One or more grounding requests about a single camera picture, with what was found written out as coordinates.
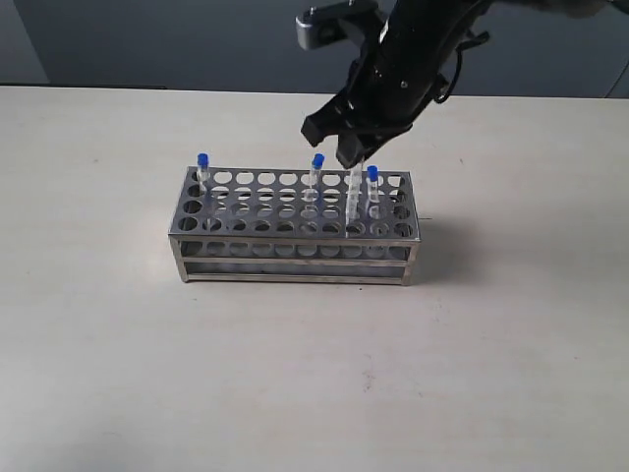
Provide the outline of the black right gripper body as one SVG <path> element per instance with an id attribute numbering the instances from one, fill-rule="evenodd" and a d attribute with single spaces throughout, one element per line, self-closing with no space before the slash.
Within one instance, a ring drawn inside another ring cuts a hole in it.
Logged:
<path id="1" fill-rule="evenodd" d="M 431 103 L 443 103 L 460 78 L 464 53 L 488 42 L 472 32 L 487 1 L 399 1 L 377 44 L 343 90 L 359 133 L 382 130 L 388 139 L 410 129 Z"/>

